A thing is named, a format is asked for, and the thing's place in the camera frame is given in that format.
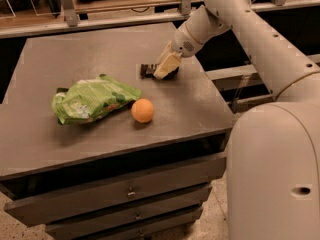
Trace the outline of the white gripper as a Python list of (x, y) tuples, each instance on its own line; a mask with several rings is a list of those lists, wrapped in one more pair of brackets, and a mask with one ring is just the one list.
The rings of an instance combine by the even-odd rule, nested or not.
[(156, 79), (164, 79), (181, 64), (182, 58), (195, 55), (201, 48), (188, 32), (185, 25), (181, 25), (174, 33), (172, 42), (169, 41), (157, 59), (157, 69), (154, 72)]

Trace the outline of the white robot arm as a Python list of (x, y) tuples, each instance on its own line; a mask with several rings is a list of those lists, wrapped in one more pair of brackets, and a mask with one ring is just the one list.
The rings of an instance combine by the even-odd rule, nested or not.
[(269, 95), (235, 122), (226, 147), (229, 240), (320, 240), (320, 67), (250, 0), (204, 0), (157, 61), (162, 79), (230, 30)]

